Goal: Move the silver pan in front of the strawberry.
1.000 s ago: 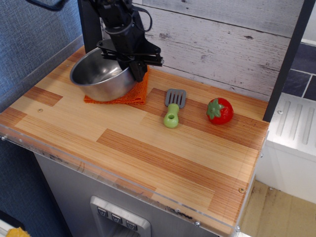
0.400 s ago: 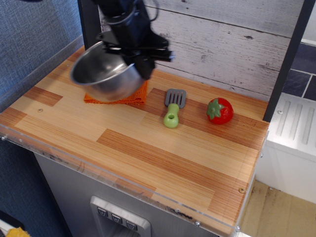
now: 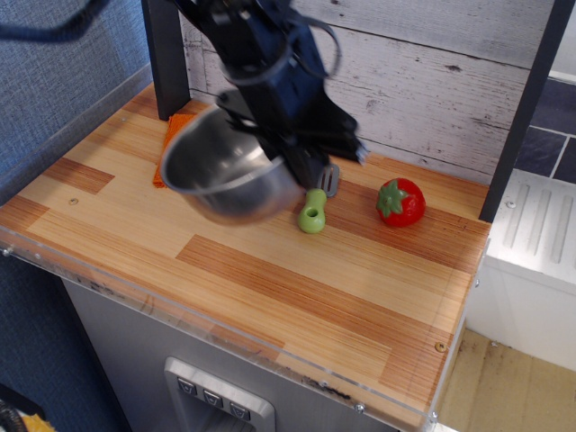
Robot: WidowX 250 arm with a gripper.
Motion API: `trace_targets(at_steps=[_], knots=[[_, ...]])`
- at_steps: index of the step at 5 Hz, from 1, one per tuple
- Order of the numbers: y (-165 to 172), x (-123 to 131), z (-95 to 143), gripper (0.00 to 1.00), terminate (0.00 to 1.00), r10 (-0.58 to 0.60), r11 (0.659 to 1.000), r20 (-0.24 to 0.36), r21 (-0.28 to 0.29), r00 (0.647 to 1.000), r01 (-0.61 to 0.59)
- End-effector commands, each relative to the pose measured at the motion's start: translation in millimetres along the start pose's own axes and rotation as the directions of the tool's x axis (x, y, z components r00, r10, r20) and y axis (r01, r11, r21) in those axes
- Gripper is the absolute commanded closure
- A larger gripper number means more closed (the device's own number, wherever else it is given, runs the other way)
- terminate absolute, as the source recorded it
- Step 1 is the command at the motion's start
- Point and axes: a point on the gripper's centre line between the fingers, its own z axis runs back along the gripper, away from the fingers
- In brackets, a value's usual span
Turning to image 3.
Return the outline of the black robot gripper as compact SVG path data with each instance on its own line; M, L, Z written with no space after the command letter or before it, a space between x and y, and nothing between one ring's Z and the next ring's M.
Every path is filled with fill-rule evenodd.
M311 69L298 58L283 58L268 67L224 66L222 72L235 88L218 96L218 106L241 129L282 149L304 189L318 186L328 154L365 161L368 150L356 136L357 121L326 94L322 66Z

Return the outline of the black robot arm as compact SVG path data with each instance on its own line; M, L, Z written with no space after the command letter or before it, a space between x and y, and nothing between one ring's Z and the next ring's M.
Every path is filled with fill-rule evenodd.
M342 50L326 67L312 34L334 31L288 1L178 1L184 18L215 48L230 91L217 105L230 127L254 136L269 159L282 157L296 181L314 187L331 156L363 163L356 120L327 95Z

